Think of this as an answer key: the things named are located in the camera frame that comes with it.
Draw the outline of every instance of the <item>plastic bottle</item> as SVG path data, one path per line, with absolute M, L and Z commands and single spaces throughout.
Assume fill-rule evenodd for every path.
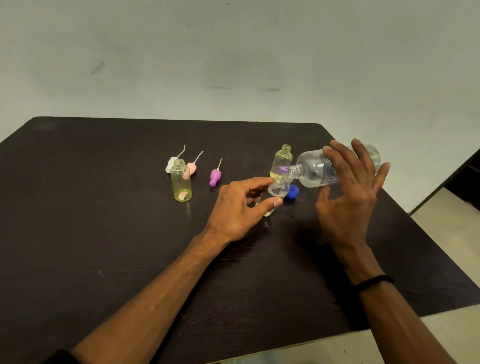
M 190 169 L 183 159 L 176 159 L 170 169 L 172 179 L 173 197 L 180 202 L 186 202 L 192 198 L 192 181 Z
M 270 169 L 270 177 L 282 177 L 287 168 L 292 164 L 293 156 L 291 154 L 292 147 L 288 144 L 283 144 L 282 149 L 275 153 L 273 158 L 272 168 Z
M 373 164 L 375 173 L 382 165 L 380 153 L 372 145 L 365 145 Z M 297 164 L 290 166 L 286 173 L 289 178 L 298 178 L 305 187 L 319 187 L 338 182 L 332 162 L 324 155 L 321 149 L 303 152 L 297 159 Z
M 282 178 L 277 178 L 275 182 L 273 182 L 268 189 L 265 191 L 264 195 L 260 200 L 255 204 L 257 206 L 259 203 L 263 202 L 264 200 L 270 197 L 280 197 L 282 200 L 290 191 L 290 183 L 292 179 L 288 178 L 288 176 L 283 176 Z M 270 216 L 270 214 L 275 210 L 274 208 L 268 211 L 264 216 Z

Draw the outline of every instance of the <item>hand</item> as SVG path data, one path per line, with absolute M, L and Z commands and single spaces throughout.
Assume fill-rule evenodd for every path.
M 274 181 L 270 177 L 255 177 L 223 185 L 204 234 L 214 236 L 224 245 L 243 238 L 263 215 L 283 203 L 280 197 L 271 197 L 255 207 L 247 206 L 257 203 Z
M 390 163 L 382 164 L 375 176 L 375 166 L 360 140 L 352 140 L 358 157 L 335 140 L 330 145 L 324 146 L 323 152 L 332 161 L 343 196 L 330 200 L 330 188 L 320 187 L 315 208 L 323 232 L 342 260 L 345 252 L 366 246 L 365 235 L 377 201 L 376 194 L 383 186 Z

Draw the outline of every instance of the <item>transparent bottle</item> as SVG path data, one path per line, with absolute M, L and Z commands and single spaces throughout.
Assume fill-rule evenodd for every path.
M 172 179 L 173 197 L 180 202 L 186 202 L 192 198 L 192 181 L 190 169 L 183 159 L 176 159 L 170 170 Z
M 292 179 L 288 176 L 283 176 L 282 178 L 277 178 L 268 189 L 265 191 L 260 200 L 255 204 L 257 206 L 259 203 L 265 201 L 270 197 L 280 197 L 282 200 L 290 191 L 290 183 Z M 270 214 L 275 210 L 274 208 L 268 211 L 264 216 L 270 216 Z
M 370 153 L 370 157 L 375 165 L 375 173 L 377 173 L 382 165 L 380 153 L 372 145 L 365 145 L 365 147 Z M 332 162 L 324 155 L 321 149 L 300 154 L 297 164 L 290 166 L 286 175 L 292 179 L 298 178 L 305 187 L 319 187 L 338 182 Z
M 270 177 L 280 178 L 287 172 L 287 168 L 292 164 L 293 159 L 291 150 L 291 146 L 283 144 L 282 149 L 275 153 L 272 168 L 270 169 Z

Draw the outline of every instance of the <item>forearm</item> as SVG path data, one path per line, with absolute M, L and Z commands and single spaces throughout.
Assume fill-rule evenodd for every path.
M 206 267 L 220 252 L 205 234 L 72 349 L 84 364 L 148 363 Z
M 352 284 L 383 274 L 367 246 L 349 255 L 343 259 Z M 360 301 L 386 364 L 455 363 L 393 284 L 364 290 Z

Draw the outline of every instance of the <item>white wall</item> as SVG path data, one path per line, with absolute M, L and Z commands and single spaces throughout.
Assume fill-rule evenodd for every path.
M 319 122 L 410 211 L 480 147 L 479 0 L 0 0 L 1 140 L 38 115 Z

